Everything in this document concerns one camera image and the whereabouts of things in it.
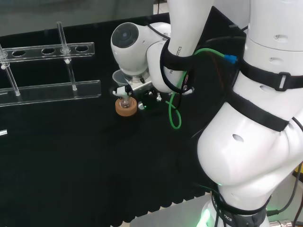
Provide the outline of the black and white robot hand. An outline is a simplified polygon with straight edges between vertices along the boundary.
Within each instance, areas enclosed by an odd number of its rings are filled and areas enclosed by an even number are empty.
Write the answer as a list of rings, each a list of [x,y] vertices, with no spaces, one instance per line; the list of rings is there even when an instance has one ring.
[[[112,90],[112,94],[119,97],[118,102],[124,109],[134,106],[131,98],[136,100],[136,106],[140,110],[153,109],[164,101],[160,92],[156,91],[150,82],[137,86],[130,84],[119,86]]]

